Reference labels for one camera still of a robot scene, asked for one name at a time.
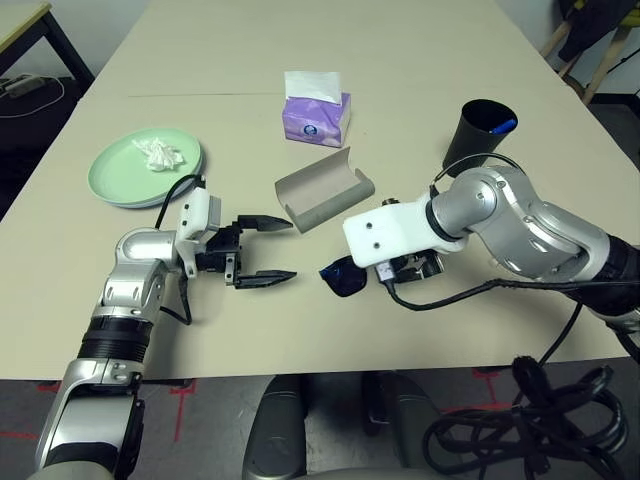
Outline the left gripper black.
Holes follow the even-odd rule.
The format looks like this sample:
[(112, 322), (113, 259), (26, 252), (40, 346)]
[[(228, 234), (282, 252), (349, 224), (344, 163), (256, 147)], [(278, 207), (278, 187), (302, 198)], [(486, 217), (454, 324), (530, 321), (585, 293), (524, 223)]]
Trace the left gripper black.
[(280, 231), (290, 229), (293, 224), (283, 218), (269, 215), (239, 215), (237, 223), (218, 230), (205, 244), (204, 250), (195, 255), (199, 272), (214, 272), (224, 275), (225, 284), (236, 289), (265, 288), (291, 280), (296, 272), (264, 270), (252, 275), (240, 275), (242, 229), (256, 231)]

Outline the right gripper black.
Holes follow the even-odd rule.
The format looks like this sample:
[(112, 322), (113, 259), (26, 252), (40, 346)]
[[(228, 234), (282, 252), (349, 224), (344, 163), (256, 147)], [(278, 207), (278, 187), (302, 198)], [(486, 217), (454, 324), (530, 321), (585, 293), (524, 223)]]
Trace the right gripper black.
[(420, 251), (391, 260), (396, 283), (420, 281), (444, 271), (443, 263), (436, 251)]

